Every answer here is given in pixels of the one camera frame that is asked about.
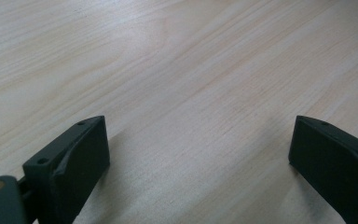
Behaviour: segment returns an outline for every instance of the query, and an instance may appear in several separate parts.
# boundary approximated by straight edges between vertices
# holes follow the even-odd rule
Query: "wooden table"
[[[75,223],[344,223],[287,155],[296,115],[358,137],[358,1],[0,1],[0,175],[97,115]]]

